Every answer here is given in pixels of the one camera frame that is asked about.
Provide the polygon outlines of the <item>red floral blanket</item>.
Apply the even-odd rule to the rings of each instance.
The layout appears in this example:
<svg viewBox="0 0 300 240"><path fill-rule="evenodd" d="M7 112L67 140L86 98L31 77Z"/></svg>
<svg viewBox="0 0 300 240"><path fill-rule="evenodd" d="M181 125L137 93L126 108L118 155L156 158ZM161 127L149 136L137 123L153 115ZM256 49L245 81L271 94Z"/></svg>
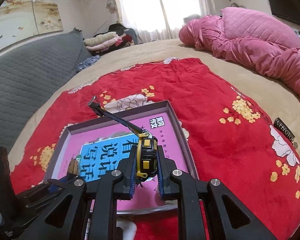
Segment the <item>red floral blanket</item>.
<svg viewBox="0 0 300 240"><path fill-rule="evenodd" d="M94 118L87 103L104 109L168 100L188 140L200 179L219 178L278 239L300 225L300 157L251 98L199 59L138 64L63 92L47 110L11 174L16 193L44 176L61 132Z"/></svg>

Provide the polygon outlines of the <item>black blanket label tag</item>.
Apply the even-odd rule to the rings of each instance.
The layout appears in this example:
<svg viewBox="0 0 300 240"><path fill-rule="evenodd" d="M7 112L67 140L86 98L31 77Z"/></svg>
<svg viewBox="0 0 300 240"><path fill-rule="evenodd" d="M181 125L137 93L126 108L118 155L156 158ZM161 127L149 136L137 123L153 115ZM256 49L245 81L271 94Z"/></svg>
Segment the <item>black blanket label tag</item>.
<svg viewBox="0 0 300 240"><path fill-rule="evenodd" d="M295 141L295 135L288 128L288 126L280 118L276 118L274 120L274 126L281 131L281 133L293 144L294 148L297 150L299 145Z"/></svg>

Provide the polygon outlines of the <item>floral wall painting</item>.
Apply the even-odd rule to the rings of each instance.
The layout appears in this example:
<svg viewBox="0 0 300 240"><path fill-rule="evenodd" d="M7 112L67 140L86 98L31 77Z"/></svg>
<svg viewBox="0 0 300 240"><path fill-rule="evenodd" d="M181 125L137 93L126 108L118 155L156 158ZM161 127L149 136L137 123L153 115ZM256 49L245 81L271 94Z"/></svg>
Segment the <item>floral wall painting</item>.
<svg viewBox="0 0 300 240"><path fill-rule="evenodd" d="M0 50L37 35L63 30L55 0L4 0L0 6Z"/></svg>

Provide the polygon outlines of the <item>white earbuds case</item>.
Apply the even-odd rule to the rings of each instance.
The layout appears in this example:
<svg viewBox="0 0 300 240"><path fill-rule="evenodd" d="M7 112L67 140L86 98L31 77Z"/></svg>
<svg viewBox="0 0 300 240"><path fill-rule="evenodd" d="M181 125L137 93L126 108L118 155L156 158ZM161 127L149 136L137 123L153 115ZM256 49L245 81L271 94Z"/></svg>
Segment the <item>white earbuds case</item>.
<svg viewBox="0 0 300 240"><path fill-rule="evenodd" d="M134 240L137 226L133 221L126 219L118 219L116 221L116 239Z"/></svg>

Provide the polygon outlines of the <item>black television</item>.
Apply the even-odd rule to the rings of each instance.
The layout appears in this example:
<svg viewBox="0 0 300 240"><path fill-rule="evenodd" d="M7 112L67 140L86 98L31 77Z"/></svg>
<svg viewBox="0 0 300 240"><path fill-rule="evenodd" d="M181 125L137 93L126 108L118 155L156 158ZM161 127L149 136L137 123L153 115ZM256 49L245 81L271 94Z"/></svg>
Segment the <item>black television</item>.
<svg viewBox="0 0 300 240"><path fill-rule="evenodd" d="M300 25L300 11L291 0L268 0L271 14Z"/></svg>

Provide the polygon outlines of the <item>pink quilted duvet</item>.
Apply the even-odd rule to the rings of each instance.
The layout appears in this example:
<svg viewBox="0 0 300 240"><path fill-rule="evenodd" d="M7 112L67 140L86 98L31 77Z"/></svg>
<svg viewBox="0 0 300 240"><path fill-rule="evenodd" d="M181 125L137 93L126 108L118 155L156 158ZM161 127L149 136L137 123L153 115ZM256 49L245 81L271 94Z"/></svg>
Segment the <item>pink quilted duvet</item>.
<svg viewBox="0 0 300 240"><path fill-rule="evenodd" d="M221 15L190 20L179 31L188 47L278 79L300 99L300 38L264 12L226 7Z"/></svg>

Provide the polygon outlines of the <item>beige bed sheet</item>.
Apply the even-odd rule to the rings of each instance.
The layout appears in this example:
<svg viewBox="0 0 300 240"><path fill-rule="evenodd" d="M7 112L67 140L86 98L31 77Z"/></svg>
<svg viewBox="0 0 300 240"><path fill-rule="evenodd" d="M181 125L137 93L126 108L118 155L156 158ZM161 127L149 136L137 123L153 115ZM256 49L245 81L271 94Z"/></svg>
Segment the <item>beige bed sheet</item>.
<svg viewBox="0 0 300 240"><path fill-rule="evenodd" d="M13 171L23 156L26 143L42 120L46 111L63 91L71 90L107 73L138 63L161 61L169 57L179 59L196 57L211 71L225 79L244 95L254 99L272 118L280 117L296 136L297 153L300 156L300 101L281 82L213 57L206 51L196 51L184 46L179 39L161 40L123 48L103 56L96 64L83 70L55 91L49 100L31 117L8 154L10 170Z"/></svg>

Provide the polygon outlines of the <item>grey quilted headboard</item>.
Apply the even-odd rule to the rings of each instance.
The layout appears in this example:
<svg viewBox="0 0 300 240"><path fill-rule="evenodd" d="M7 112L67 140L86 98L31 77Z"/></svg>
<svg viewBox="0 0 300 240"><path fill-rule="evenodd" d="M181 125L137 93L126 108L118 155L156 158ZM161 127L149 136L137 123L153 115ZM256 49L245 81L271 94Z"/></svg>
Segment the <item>grey quilted headboard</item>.
<svg viewBox="0 0 300 240"><path fill-rule="evenodd" d="M25 44L0 57L0 146L11 150L29 119L91 54L80 30Z"/></svg>

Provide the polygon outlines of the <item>folded clothes stack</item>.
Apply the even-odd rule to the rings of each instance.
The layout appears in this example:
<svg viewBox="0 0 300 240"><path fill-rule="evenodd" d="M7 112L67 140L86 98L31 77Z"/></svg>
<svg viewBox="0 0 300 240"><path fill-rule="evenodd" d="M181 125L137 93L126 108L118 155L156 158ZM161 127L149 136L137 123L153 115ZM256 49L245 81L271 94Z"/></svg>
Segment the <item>folded clothes stack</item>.
<svg viewBox="0 0 300 240"><path fill-rule="evenodd" d="M109 26L106 33L86 38L83 43L93 56L102 56L112 51L138 45L139 41L135 30L115 23Z"/></svg>

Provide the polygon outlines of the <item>blue patterned cloth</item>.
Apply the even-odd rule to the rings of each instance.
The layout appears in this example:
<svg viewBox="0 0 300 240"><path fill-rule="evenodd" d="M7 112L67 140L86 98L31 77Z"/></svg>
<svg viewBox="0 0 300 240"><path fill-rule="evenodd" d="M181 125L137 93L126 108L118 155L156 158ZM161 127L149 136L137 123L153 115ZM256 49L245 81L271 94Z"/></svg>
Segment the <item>blue patterned cloth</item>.
<svg viewBox="0 0 300 240"><path fill-rule="evenodd" d="M92 66L99 59L100 59L100 55L92 56L92 57L89 57L89 58L85 59L84 61L82 61L81 63L76 65L76 67L75 67L76 73L79 73L82 70Z"/></svg>

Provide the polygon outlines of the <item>pink Chinese workbook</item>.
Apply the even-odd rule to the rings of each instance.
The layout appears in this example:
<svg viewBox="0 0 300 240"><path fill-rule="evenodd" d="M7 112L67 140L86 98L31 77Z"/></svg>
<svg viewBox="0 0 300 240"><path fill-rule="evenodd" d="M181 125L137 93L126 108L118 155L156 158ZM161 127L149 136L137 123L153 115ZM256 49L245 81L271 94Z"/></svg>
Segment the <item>pink Chinese workbook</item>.
<svg viewBox="0 0 300 240"><path fill-rule="evenodd" d="M150 131L164 149L165 157L173 159L177 168L188 171L185 153L181 141L177 138L179 121L174 121L167 111L145 114L131 120L133 124ZM109 121L105 127L89 126L82 131L65 129L65 139L60 139L60 151L55 151L57 158L49 165L53 171L47 173L49 178L61 179L66 173L71 159L79 163L80 175L85 181L98 180L102 175L117 169L119 161L128 158L138 137L127 127ZM168 207L174 202L163 202L158 194L157 178L148 178L135 189L133 199L121 200L117 204L119 213L140 213L142 210L152 212L161 206Z"/></svg>

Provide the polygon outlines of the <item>grey cardboard box tray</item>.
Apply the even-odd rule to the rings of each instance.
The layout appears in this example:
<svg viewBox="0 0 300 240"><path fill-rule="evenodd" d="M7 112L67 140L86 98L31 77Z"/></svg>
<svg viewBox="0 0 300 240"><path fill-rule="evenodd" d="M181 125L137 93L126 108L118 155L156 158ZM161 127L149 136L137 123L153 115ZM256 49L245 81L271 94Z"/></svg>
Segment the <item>grey cardboard box tray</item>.
<svg viewBox="0 0 300 240"><path fill-rule="evenodd" d="M117 115L150 131L163 147L166 158L174 160L178 169L198 178L187 143L190 134L168 101L136 107ZM79 162L85 181L100 179L116 169L118 162L128 157L131 147L137 143L137 136L127 127L106 117L70 125L59 137L44 180L63 178L72 159ZM160 199L157 178L148 178L136 187L132 200L118 201L117 214L145 215L176 207L175 200Z"/></svg>

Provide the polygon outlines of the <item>yellow black wrist watch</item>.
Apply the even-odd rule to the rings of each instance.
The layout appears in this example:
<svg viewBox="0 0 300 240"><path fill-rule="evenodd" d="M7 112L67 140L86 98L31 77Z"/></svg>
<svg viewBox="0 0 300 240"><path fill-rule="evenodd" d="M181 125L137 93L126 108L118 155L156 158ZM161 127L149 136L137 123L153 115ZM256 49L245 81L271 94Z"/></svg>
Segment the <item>yellow black wrist watch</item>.
<svg viewBox="0 0 300 240"><path fill-rule="evenodd" d="M145 182L148 178L157 175L157 155L158 140L147 129L136 126L135 124L104 110L96 99L96 96L88 102L90 109L99 117L106 116L123 126L127 127L138 137L136 150L136 178L137 182Z"/></svg>

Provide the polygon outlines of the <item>white curtain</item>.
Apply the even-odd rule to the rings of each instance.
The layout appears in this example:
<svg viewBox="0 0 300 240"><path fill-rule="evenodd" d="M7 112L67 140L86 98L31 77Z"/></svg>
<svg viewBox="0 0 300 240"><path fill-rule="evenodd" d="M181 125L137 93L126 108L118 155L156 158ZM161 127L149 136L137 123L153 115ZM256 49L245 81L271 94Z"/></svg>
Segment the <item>white curtain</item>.
<svg viewBox="0 0 300 240"><path fill-rule="evenodd" d="M142 43L178 38L186 20L216 12L214 0L107 0L107 7Z"/></svg>

